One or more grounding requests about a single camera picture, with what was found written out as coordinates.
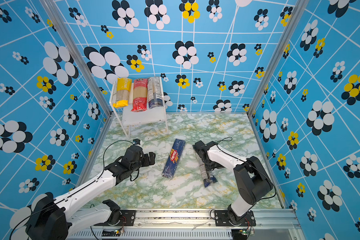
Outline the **dark blue spaghetti bag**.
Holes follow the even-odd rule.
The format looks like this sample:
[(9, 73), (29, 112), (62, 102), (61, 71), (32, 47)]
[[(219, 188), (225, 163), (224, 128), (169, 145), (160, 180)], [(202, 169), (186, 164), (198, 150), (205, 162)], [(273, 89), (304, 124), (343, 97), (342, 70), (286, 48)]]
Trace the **dark blue spaghetti bag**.
[(185, 145), (185, 140), (175, 139), (162, 173), (163, 177), (168, 179), (172, 179), (174, 177)]

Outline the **clear noodle bag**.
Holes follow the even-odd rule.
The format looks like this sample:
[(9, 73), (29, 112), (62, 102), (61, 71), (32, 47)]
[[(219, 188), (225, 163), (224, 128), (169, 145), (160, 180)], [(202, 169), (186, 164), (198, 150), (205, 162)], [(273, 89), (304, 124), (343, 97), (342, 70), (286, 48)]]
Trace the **clear noodle bag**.
[(213, 175), (211, 175), (209, 171), (207, 171), (202, 159), (199, 156), (197, 156), (197, 159), (198, 159), (199, 170), (201, 172), (204, 187), (207, 188), (211, 184), (217, 183), (218, 180)]
[(153, 109), (156, 107), (162, 107), (164, 105), (161, 80), (159, 77), (148, 78), (148, 98), (147, 98), (147, 100), (148, 100), (149, 109)]

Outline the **red spaghetti bag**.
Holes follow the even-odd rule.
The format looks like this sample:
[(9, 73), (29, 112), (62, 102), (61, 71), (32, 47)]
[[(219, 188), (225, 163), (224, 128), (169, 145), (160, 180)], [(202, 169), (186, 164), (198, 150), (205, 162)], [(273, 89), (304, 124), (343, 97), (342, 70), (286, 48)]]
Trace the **red spaghetti bag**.
[(147, 110), (148, 79), (134, 80), (132, 112)]

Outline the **yellow spaghetti bag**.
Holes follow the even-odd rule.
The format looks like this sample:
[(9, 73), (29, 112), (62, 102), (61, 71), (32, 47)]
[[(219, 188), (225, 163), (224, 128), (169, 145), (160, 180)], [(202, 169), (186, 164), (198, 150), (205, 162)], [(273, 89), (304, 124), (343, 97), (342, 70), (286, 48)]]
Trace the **yellow spaghetti bag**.
[(113, 94), (112, 105), (115, 108), (124, 108), (129, 105), (132, 79), (118, 78), (116, 90)]

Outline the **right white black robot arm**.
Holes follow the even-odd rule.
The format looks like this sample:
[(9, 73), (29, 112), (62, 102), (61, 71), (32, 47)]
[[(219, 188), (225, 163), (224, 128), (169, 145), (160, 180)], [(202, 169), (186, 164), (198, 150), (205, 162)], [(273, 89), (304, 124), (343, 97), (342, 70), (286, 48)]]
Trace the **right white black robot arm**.
[(198, 141), (193, 149), (208, 171), (226, 168), (234, 173), (239, 196), (228, 206), (228, 217), (235, 226), (240, 225), (251, 208), (274, 188), (261, 161), (255, 156), (241, 157), (213, 141), (207, 144)]

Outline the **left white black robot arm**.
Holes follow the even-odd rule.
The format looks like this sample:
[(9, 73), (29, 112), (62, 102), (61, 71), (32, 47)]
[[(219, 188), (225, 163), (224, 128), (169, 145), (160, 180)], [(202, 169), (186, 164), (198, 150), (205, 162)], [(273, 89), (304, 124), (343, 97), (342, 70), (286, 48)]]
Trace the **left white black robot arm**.
[(139, 145), (131, 145), (123, 156), (78, 188), (55, 198), (47, 194), (33, 205), (33, 213), (25, 224), (27, 237), (31, 240), (65, 240), (94, 225), (124, 224), (121, 208), (112, 200), (86, 210), (82, 207), (123, 180), (132, 181), (134, 172), (154, 165), (155, 160), (155, 153), (145, 154)]

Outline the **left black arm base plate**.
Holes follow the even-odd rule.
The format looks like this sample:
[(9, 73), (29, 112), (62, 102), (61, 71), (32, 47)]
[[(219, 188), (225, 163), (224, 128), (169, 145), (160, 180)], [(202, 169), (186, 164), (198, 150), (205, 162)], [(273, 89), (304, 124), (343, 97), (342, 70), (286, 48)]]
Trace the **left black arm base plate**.
[(120, 210), (118, 214), (111, 216), (111, 221), (107, 223), (107, 226), (131, 227), (134, 225), (136, 213), (136, 210)]

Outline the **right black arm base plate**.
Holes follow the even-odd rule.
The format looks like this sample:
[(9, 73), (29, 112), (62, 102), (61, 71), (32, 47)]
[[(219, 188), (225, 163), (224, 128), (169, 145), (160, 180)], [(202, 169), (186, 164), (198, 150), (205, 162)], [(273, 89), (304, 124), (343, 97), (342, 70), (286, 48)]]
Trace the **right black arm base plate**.
[(238, 217), (233, 211), (214, 210), (212, 218), (217, 227), (249, 228), (257, 225), (253, 211), (248, 211), (243, 216)]

